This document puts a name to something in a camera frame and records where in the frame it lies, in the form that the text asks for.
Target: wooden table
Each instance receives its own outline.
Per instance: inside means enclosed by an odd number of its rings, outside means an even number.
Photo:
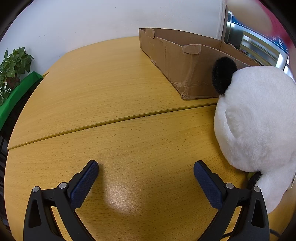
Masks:
[[[216,213],[193,175],[197,160],[236,187],[245,182],[215,139],[217,99],[182,100],[137,37],[76,49],[48,72],[9,143],[4,191],[17,241],[31,189],[69,181],[90,159],[99,177],[76,212],[98,241],[196,241]],[[294,187],[269,215],[271,228],[285,229],[295,200]]]

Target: textured rubber pad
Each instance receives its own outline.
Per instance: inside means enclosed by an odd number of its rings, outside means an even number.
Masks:
[[[94,161],[71,192],[70,205],[72,209],[81,207],[98,174],[99,165]]]
[[[222,193],[210,175],[197,161],[194,164],[194,175],[213,208],[221,209],[223,205]]]

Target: panda plush toy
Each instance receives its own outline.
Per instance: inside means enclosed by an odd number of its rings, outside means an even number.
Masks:
[[[237,70],[235,62],[218,59],[212,72],[220,94],[214,129],[227,161],[256,172],[267,212],[273,211],[296,173],[296,84],[272,66]]]

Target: silver bolt head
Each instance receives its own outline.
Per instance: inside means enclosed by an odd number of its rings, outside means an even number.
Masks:
[[[261,191],[260,187],[258,187],[258,186],[255,186],[254,190],[255,190],[255,192],[260,192]]]
[[[232,183],[226,183],[226,187],[227,187],[228,189],[232,189],[232,188],[234,188],[234,186],[233,186]]]
[[[63,189],[63,188],[65,188],[66,186],[67,186],[67,183],[60,183],[59,188],[60,188],[60,189]]]
[[[38,190],[39,190],[39,187],[33,187],[33,192],[38,192]]]

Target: cardboard box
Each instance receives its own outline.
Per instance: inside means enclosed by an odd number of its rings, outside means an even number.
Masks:
[[[189,32],[140,28],[140,46],[153,64],[168,78],[182,99],[218,97],[212,85],[212,68],[223,56],[238,69],[258,66],[244,53],[221,40]]]

